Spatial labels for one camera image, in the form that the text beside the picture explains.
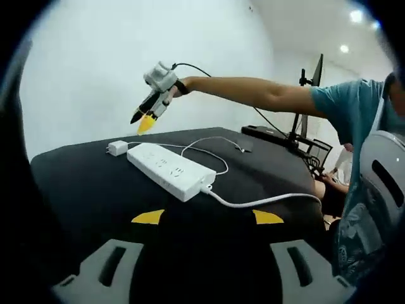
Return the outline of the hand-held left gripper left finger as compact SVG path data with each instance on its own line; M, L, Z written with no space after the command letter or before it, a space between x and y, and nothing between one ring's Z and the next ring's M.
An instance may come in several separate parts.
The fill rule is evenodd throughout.
M166 291L158 230L166 209L112 210L81 218L72 241L82 259L52 286L60 303L156 303Z

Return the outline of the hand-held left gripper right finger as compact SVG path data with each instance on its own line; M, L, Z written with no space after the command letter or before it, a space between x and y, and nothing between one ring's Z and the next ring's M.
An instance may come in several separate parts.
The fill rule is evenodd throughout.
M251 271L253 303L344 303L352 286L323 256L327 230L319 208L253 211L258 245Z

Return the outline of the person's right hand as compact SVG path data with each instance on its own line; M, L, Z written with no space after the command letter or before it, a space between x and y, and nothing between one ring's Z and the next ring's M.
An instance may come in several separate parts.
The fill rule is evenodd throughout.
M169 91L169 98L170 99L178 98L178 97L187 95L188 93L189 93L189 90L186 87L186 85L182 81L177 80Z

